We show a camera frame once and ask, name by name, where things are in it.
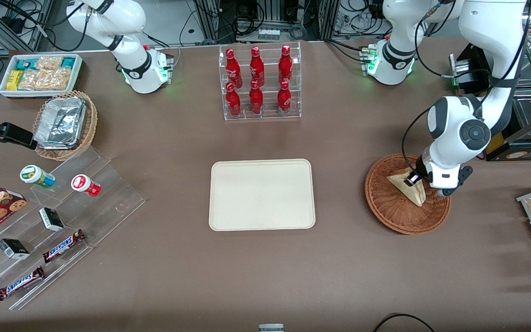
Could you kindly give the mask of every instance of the candy bar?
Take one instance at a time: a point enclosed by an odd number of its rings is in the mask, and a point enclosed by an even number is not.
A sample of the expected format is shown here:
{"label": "candy bar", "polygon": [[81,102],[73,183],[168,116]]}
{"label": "candy bar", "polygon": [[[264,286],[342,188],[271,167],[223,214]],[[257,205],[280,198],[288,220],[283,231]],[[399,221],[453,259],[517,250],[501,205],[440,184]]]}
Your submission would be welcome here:
{"label": "candy bar", "polygon": [[57,246],[52,248],[49,252],[47,252],[46,254],[42,254],[42,256],[44,256],[44,262],[49,263],[53,259],[61,256],[65,251],[69,250],[69,248],[71,248],[83,239],[85,239],[83,231],[81,229],[79,231],[76,231],[65,241],[59,243]]}
{"label": "candy bar", "polygon": [[17,290],[26,287],[28,284],[31,284],[32,282],[38,279],[44,278],[46,278],[46,276],[44,275],[44,270],[42,269],[42,267],[36,267],[36,270],[28,274],[26,277],[23,277],[22,279],[14,282],[6,288],[1,288],[0,301],[5,300],[8,296],[11,296],[13,292],[16,292]]}

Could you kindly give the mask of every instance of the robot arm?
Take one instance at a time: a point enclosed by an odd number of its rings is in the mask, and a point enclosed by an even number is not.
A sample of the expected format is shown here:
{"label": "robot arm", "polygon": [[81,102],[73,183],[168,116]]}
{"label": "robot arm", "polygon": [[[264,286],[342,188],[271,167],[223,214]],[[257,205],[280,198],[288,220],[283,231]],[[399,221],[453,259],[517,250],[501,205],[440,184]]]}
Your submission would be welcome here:
{"label": "robot arm", "polygon": [[67,15],[74,29],[94,38],[114,54],[122,66],[126,82],[138,93],[151,93],[171,81],[172,59],[147,50],[134,36],[145,29],[146,16],[132,0],[85,0],[69,2]]}
{"label": "robot arm", "polygon": [[523,36],[525,0],[466,0],[460,13],[460,31],[477,47],[493,55],[493,86],[485,97],[442,97],[430,108],[428,129],[434,142],[417,162],[407,184],[428,178],[430,185],[451,194],[472,173],[460,164],[476,157],[491,137],[507,126],[517,84],[516,56]]}

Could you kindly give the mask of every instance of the table surface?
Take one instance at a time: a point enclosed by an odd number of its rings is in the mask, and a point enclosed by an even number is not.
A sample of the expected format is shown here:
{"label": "table surface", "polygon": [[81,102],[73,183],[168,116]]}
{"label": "table surface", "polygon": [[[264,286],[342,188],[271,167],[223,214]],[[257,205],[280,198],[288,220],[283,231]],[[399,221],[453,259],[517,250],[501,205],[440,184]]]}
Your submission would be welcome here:
{"label": "table surface", "polygon": [[[218,47],[184,49],[173,84],[151,95],[124,84],[110,53],[82,53],[78,87],[99,112],[94,146],[148,201],[24,309],[0,302],[0,331],[246,332],[279,322],[360,332],[395,312],[437,331],[531,331],[531,229],[514,199],[531,192],[531,162],[473,160],[444,225],[391,231],[368,208],[363,179],[400,151],[419,112],[453,93],[449,80],[417,64],[403,84],[383,86],[327,44],[301,46],[303,117],[267,123],[223,120]],[[446,72],[447,55],[465,46],[434,37],[420,52]],[[2,97],[0,122],[31,128],[41,105]],[[420,121],[407,151],[430,142]],[[215,162],[285,158],[312,164],[312,229],[210,229]],[[28,191],[18,171],[31,163],[58,164],[0,144],[0,187]]]}

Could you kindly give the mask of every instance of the red bottle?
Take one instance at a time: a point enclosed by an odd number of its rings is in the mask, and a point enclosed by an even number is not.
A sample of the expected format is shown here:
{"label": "red bottle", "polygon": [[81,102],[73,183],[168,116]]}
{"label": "red bottle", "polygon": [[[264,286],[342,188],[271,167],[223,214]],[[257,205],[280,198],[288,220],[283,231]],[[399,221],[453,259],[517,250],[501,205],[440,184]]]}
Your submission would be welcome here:
{"label": "red bottle", "polygon": [[235,91],[235,86],[232,82],[227,82],[226,88],[227,94],[225,95],[225,99],[227,99],[227,107],[230,116],[238,118],[241,116],[241,99],[239,98],[239,94]]}
{"label": "red bottle", "polygon": [[241,66],[235,59],[235,52],[232,49],[225,51],[227,55],[227,76],[229,81],[235,85],[235,89],[240,89],[243,86],[243,80],[241,78]]}
{"label": "red bottle", "polygon": [[264,86],[266,83],[266,73],[264,70],[264,61],[260,56],[260,48],[257,46],[251,47],[251,63],[249,63],[251,69],[251,79],[257,80],[259,86]]}
{"label": "red bottle", "polygon": [[264,107],[264,94],[261,92],[260,85],[257,80],[251,81],[251,92],[249,92],[249,99],[251,99],[251,111],[254,114],[261,114]]}
{"label": "red bottle", "polygon": [[292,59],[290,58],[290,46],[282,46],[282,57],[280,57],[280,62],[278,63],[278,71],[280,75],[278,76],[278,81],[282,83],[283,80],[288,80],[292,78]]}
{"label": "red bottle", "polygon": [[283,80],[280,84],[280,91],[278,91],[278,114],[282,116],[288,115],[290,112],[290,99],[292,94],[288,90],[288,81]]}

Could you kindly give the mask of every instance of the wicker basket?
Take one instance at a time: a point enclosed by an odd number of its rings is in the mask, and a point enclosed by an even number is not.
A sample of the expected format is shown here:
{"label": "wicker basket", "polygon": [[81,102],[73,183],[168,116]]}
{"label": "wicker basket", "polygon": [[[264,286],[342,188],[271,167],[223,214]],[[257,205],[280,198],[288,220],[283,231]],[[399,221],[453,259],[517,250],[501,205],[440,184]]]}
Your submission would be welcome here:
{"label": "wicker basket", "polygon": [[[415,166],[417,157],[407,155],[407,159]],[[409,235],[429,233],[448,217],[451,198],[438,196],[437,189],[424,181],[426,200],[421,207],[415,205],[386,178],[404,168],[407,168],[407,164],[402,154],[392,154],[378,160],[366,176],[366,200],[372,212],[390,229]]]}
{"label": "wicker basket", "polygon": [[[40,157],[57,161],[65,161],[73,155],[80,154],[86,151],[90,147],[91,141],[93,141],[93,137],[95,136],[95,126],[97,126],[97,111],[95,109],[95,105],[93,105],[93,102],[91,101],[90,97],[88,97],[85,93],[79,91],[63,93],[62,95],[58,95],[53,98],[68,97],[80,97],[87,102],[86,117],[85,120],[83,120],[83,130],[80,138],[81,143],[76,149],[73,150],[45,150],[36,148],[36,153],[38,153]],[[36,115],[36,121],[34,122],[34,126],[32,126],[32,132],[34,133],[36,133],[36,129],[38,128],[38,124],[40,123],[42,111],[44,111],[44,105],[40,107],[40,112],[38,112],[38,115]]]}

